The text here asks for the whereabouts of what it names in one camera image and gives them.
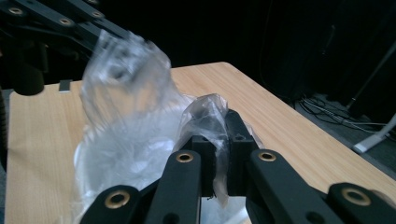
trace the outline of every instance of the plastic bag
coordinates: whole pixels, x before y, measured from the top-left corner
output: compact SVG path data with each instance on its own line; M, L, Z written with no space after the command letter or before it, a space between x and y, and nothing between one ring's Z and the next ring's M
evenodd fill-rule
M203 135L218 149L218 198L202 199L201 223L225 223L244 209L244 198L227 204L227 102L216 94L195 98L178 92L169 59L153 43L132 33L124 40L103 31L80 97L87 125L75 153L71 215L58 223L79 223L105 189L148 186L192 134Z
M88 124L75 154L73 219L116 185L143 189L161 177L192 97L178 92L167 56L130 33L102 32L83 76L81 100Z

